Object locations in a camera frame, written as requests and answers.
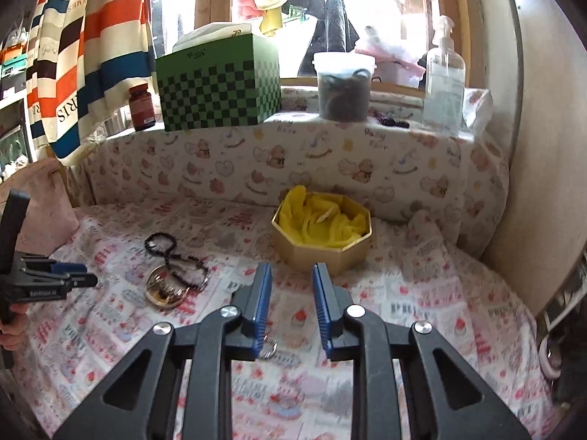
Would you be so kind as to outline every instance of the striped curtain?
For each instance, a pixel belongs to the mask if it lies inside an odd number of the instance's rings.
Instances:
[[[26,61],[35,147],[77,165],[131,87],[154,89],[154,68],[149,0],[38,0]]]

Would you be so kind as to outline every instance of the white pump head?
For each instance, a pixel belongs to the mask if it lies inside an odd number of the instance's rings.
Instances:
[[[454,21],[448,16],[441,16],[434,25],[435,33],[432,39],[432,44],[438,46],[441,49],[453,50],[454,41],[451,39],[450,34],[453,32]]]

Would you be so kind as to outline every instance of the hand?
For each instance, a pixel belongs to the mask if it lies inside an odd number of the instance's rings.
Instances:
[[[25,328],[29,323],[29,318],[26,315],[28,311],[28,304],[13,304],[10,310],[16,313],[10,324],[2,325],[0,323],[0,345],[7,351],[17,351],[22,346],[25,339]]]

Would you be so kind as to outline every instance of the checkered pattern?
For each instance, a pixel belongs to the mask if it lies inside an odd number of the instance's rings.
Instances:
[[[278,61],[218,64],[158,84],[168,131],[256,125],[275,114],[281,96]]]

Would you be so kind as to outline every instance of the screw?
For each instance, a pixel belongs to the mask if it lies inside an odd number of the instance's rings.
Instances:
[[[220,316],[222,317],[235,317],[238,316],[238,307],[236,306],[224,306],[220,310]]]
[[[346,309],[346,313],[350,317],[363,317],[365,315],[365,308],[359,304],[353,304]]]
[[[420,334],[430,334],[432,332],[432,324],[428,321],[417,321],[414,324],[414,329]]]
[[[153,332],[158,336],[166,336],[171,332],[171,324],[159,323],[153,326]]]

